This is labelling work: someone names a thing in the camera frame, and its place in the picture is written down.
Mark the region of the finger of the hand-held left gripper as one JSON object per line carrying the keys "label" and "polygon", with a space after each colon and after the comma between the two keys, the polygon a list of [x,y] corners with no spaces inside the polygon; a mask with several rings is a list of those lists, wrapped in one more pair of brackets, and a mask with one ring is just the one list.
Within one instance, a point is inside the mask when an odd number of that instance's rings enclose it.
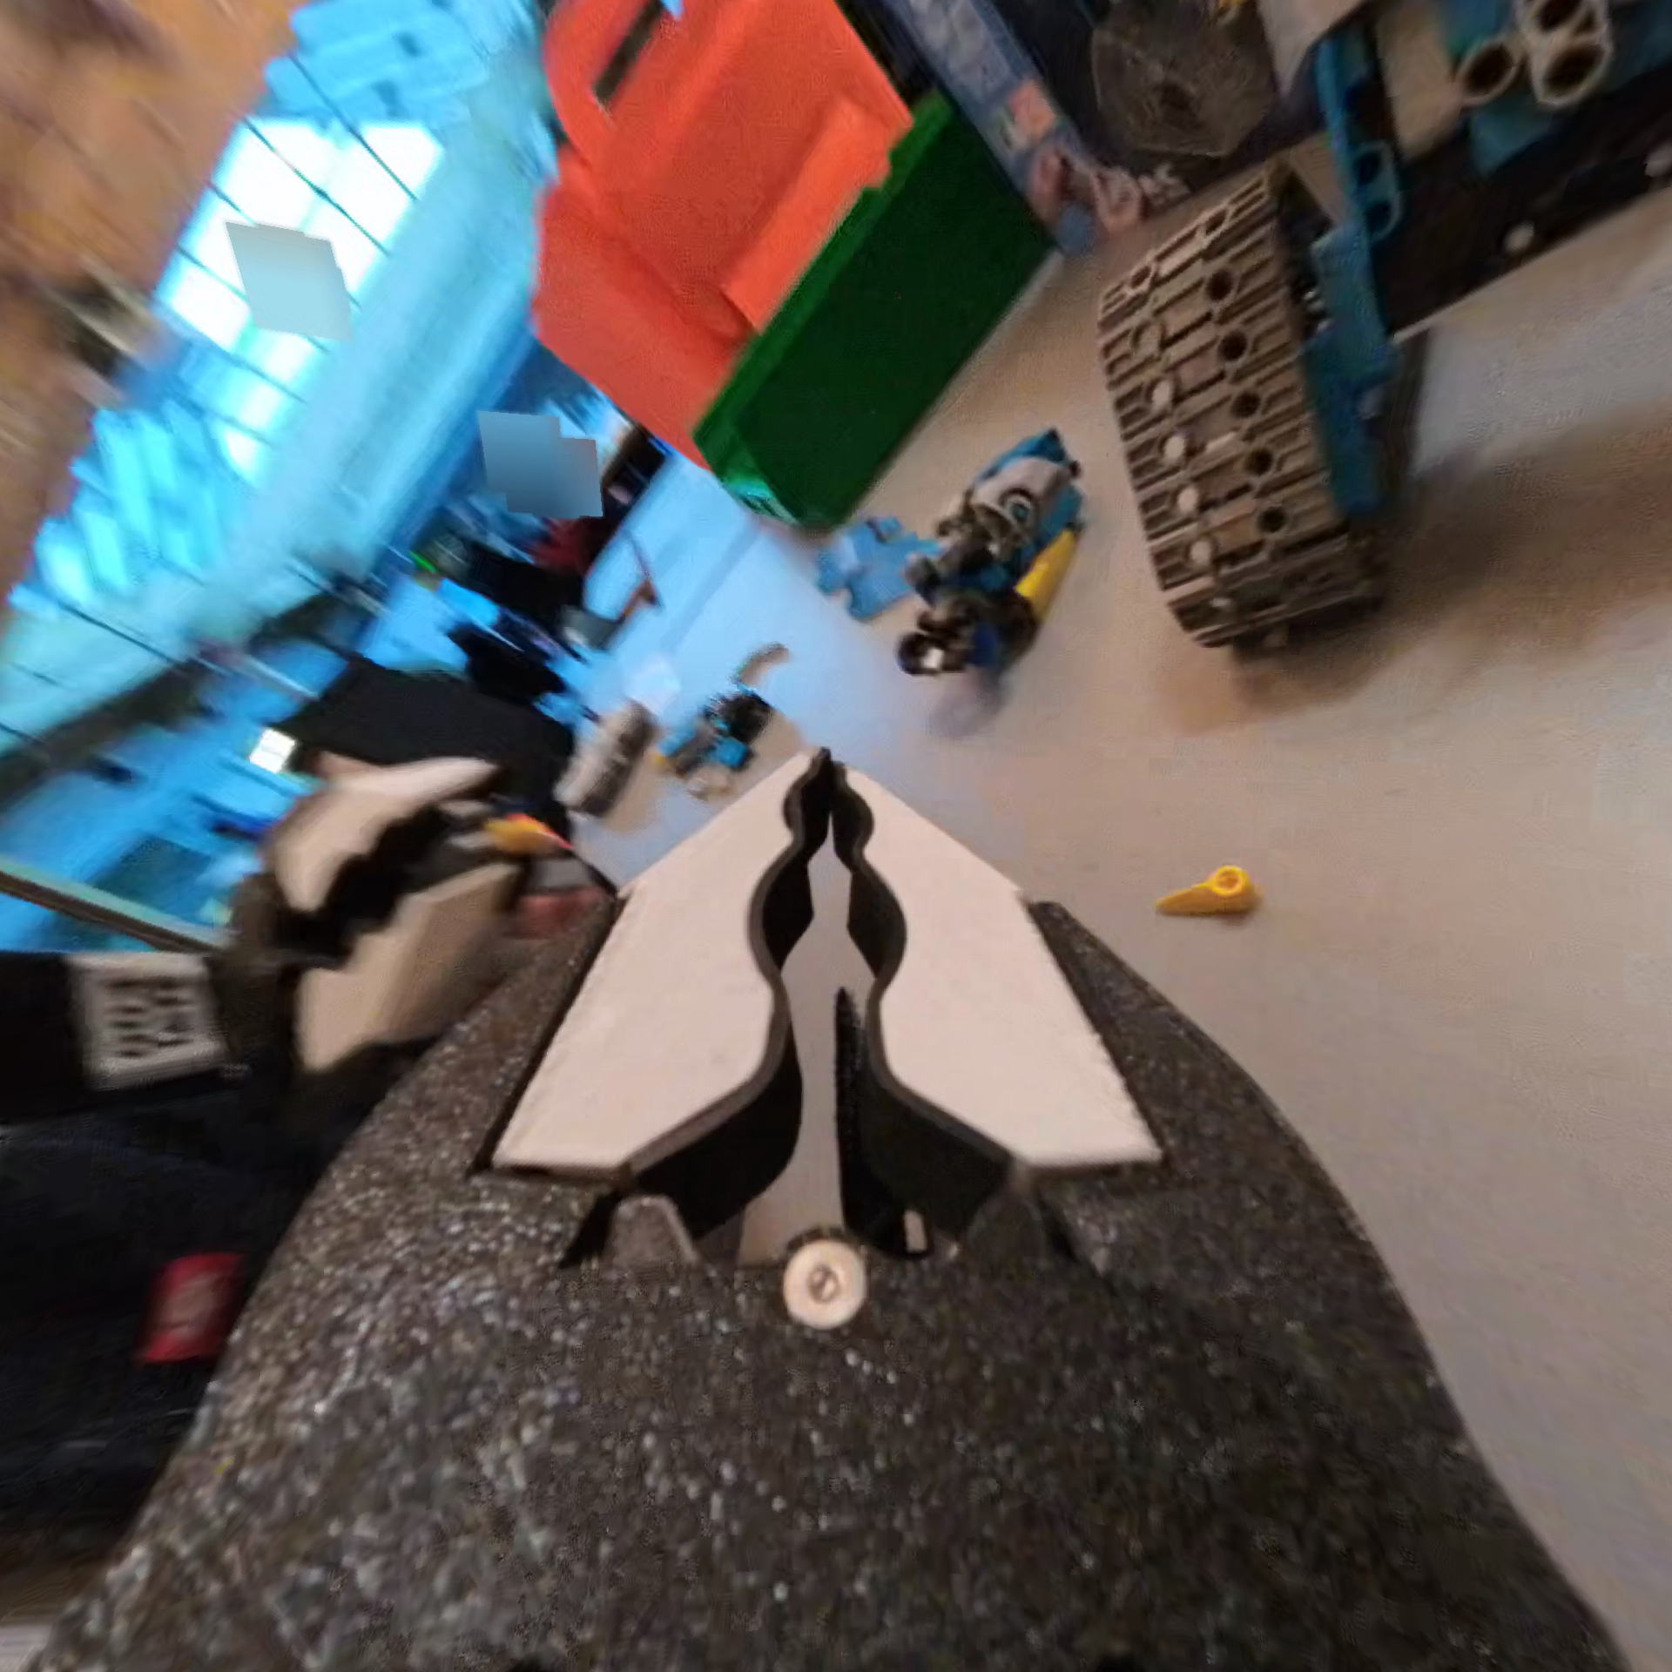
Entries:
{"label": "finger of the hand-held left gripper", "polygon": [[408,893],[336,967],[299,978],[295,1044],[308,1072],[446,1030],[480,994],[521,869],[482,863]]}
{"label": "finger of the hand-held left gripper", "polygon": [[267,871],[285,907],[316,913],[342,869],[368,857],[408,821],[490,783],[498,766],[480,758],[430,758],[362,766],[301,799],[267,837]]}

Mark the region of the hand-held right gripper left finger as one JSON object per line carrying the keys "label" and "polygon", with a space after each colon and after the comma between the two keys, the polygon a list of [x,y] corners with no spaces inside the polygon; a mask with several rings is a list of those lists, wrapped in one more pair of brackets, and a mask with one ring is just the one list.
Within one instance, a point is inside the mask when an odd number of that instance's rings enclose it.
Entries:
{"label": "hand-held right gripper left finger", "polygon": [[691,1239],[766,1191],[802,1128],[784,965],[830,807],[830,752],[802,750],[625,887],[496,1172],[669,1197]]}

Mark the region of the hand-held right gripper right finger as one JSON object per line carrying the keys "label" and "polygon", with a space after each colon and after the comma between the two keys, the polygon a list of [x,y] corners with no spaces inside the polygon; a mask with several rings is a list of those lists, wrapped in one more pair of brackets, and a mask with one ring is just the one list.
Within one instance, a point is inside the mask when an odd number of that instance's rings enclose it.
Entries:
{"label": "hand-held right gripper right finger", "polygon": [[842,1209],[902,1261],[1047,1184],[1154,1182],[1164,1148],[1025,891],[876,777],[830,768],[846,927]]}

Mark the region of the grey desk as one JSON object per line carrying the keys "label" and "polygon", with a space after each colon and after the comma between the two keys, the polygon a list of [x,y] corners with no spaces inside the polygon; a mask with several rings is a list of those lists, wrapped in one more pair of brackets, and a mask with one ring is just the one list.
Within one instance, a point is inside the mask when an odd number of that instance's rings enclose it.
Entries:
{"label": "grey desk", "polygon": [[[870,495],[924,529],[1057,425],[1089,527],[987,696],[673,463],[625,676],[790,656],[758,769],[824,744],[1067,905],[1240,1060],[1407,1295],[1477,1442],[1638,1667],[1668,1667],[1670,218],[1638,200],[1441,316],[1391,592],[1208,652],[1150,574],[1095,361],[1103,286],[1198,206],[1047,264]],[[1236,863],[1246,915],[1156,897]]]}

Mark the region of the dark denim jacket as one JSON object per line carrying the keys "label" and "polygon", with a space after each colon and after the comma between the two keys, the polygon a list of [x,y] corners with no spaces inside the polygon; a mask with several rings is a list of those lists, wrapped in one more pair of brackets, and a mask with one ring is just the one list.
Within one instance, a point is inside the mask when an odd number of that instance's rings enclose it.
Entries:
{"label": "dark denim jacket", "polygon": [[4,1126],[4,1538],[133,1514],[370,1106],[209,1094]]}

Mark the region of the grey brick motor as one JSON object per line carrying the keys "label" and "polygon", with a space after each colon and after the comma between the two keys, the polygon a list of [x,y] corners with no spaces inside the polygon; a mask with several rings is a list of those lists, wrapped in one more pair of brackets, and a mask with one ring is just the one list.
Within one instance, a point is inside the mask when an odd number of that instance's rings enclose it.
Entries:
{"label": "grey brick motor", "polygon": [[639,700],[627,700],[597,720],[575,746],[555,799],[575,817],[605,817],[619,803],[653,736],[655,712]]}

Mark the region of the small black blue brick assembly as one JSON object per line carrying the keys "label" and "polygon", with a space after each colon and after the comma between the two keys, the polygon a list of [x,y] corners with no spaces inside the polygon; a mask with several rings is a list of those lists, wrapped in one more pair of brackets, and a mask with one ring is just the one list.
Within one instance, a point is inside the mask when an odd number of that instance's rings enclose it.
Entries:
{"label": "small black blue brick assembly", "polygon": [[657,764],[697,799],[732,787],[756,756],[756,744],[776,708],[746,682],[730,682],[679,722],[657,748]]}

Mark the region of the large paned window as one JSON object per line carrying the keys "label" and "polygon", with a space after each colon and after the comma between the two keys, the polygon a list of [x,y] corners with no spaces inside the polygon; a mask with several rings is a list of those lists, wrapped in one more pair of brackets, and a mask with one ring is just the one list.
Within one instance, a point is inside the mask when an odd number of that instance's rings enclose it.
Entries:
{"label": "large paned window", "polygon": [[[72,447],[4,624],[4,754],[364,572],[498,351],[551,174],[535,115],[243,121],[161,272],[169,355]],[[344,340],[257,324],[231,228],[328,244]]]}

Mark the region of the blue flat plastic panel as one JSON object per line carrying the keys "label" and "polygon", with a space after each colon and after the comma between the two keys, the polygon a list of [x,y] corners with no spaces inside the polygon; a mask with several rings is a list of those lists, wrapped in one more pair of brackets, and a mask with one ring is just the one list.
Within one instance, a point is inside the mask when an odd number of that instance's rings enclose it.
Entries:
{"label": "blue flat plastic panel", "polygon": [[816,557],[824,594],[900,588],[914,533],[894,515],[866,515],[838,529]]}
{"label": "blue flat plastic panel", "polygon": [[838,566],[838,592],[854,620],[876,620],[914,594],[914,574],[934,553],[918,543],[848,549]]}

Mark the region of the small blue motor assembly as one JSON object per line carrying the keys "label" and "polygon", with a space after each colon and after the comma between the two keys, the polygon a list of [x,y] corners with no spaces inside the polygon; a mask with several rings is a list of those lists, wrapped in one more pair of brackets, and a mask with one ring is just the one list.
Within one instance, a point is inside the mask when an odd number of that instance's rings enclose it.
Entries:
{"label": "small blue motor assembly", "polygon": [[989,461],[906,564],[920,600],[896,644],[910,676],[1001,678],[1035,644],[1079,551],[1081,459],[1059,427]]}

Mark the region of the orange plastic bin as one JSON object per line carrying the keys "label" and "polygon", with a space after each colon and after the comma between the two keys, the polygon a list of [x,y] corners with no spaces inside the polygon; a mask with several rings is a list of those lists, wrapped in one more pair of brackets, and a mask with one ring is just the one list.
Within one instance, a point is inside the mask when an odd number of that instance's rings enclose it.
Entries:
{"label": "orange plastic bin", "polygon": [[535,340],[705,467],[697,425],[912,115],[832,1],[559,1]]}

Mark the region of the blue grey tracked toy robot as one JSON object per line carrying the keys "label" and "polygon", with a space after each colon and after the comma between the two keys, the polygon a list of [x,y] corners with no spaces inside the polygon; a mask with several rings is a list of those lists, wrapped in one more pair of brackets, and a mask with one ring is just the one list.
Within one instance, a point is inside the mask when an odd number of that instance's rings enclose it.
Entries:
{"label": "blue grey tracked toy robot", "polygon": [[1097,348],[1176,624],[1238,654],[1387,594],[1423,336],[1668,194],[1668,1],[1332,3],[1270,158],[1103,288]]}

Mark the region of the green plastic bin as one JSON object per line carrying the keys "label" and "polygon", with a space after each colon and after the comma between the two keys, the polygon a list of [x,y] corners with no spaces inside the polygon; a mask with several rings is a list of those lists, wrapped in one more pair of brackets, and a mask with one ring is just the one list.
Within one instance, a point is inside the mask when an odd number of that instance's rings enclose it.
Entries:
{"label": "green plastic bin", "polygon": [[1051,250],[969,119],[928,93],[699,421],[711,475],[758,515],[842,525]]}

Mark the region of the dark blue printed cardboard box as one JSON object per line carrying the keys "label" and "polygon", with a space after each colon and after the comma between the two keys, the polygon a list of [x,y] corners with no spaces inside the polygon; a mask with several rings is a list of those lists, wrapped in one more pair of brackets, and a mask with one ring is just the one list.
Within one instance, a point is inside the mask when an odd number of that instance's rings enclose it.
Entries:
{"label": "dark blue printed cardboard box", "polygon": [[890,1],[878,27],[989,144],[1065,254],[1278,150],[1258,3]]}

